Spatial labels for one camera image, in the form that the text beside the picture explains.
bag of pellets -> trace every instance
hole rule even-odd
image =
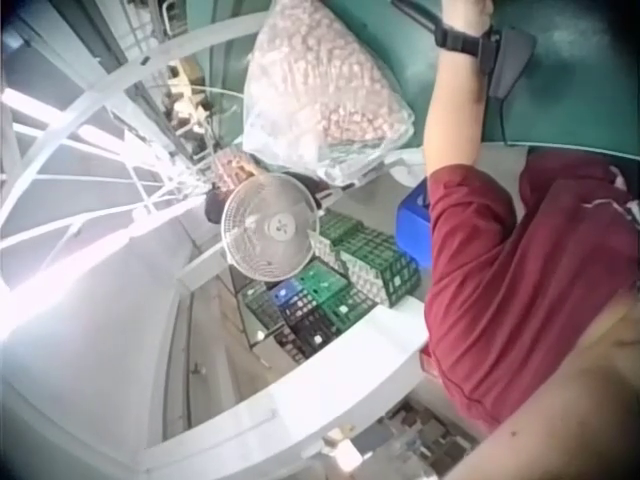
[[[249,63],[243,148],[333,185],[356,181],[413,135],[395,86],[319,0],[276,0]]]

red shirt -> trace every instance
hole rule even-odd
[[[473,167],[429,177],[433,285],[425,306],[430,354],[461,414],[488,431],[555,372],[591,321],[638,278],[638,231],[611,202],[599,157],[531,156],[520,176],[525,215]]]

white fan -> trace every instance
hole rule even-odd
[[[257,175],[227,201],[221,230],[230,263],[248,277],[276,282],[298,273],[313,255],[309,232],[318,231],[318,210],[293,178]]]

blue container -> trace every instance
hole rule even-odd
[[[431,268],[433,265],[426,178],[398,205],[396,244],[413,257],[420,268]]]
[[[271,289],[269,293],[274,303],[281,307],[285,303],[287,303],[291,298],[300,293],[302,290],[302,285],[295,278],[290,278],[289,280],[285,280],[277,287]]]

person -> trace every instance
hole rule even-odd
[[[214,161],[224,164],[225,175],[224,178],[221,177],[220,179],[226,181],[212,180],[211,188],[205,196],[204,215],[209,223],[220,225],[224,207],[235,189],[249,178],[267,173],[267,171],[261,168],[248,153],[242,152],[235,147],[219,152]],[[320,209],[322,207],[318,196],[320,193],[327,191],[329,185],[303,173],[292,171],[282,173],[297,180],[311,194],[316,208]]]
[[[474,36],[487,31],[492,11],[491,0],[442,0],[444,23]],[[475,166],[486,91],[474,58],[439,52],[424,131],[433,245],[425,320],[428,354],[449,397],[490,433],[570,356],[613,328],[598,314],[636,289],[640,209],[605,157],[543,149],[521,172],[518,222],[509,193]],[[627,334],[639,337],[636,327]],[[580,401],[593,396],[604,408],[598,385],[576,388]],[[546,395],[570,393],[555,382]],[[545,405],[532,410],[541,417]]]
[[[640,305],[616,298],[593,325],[603,328],[446,480],[640,478]]]

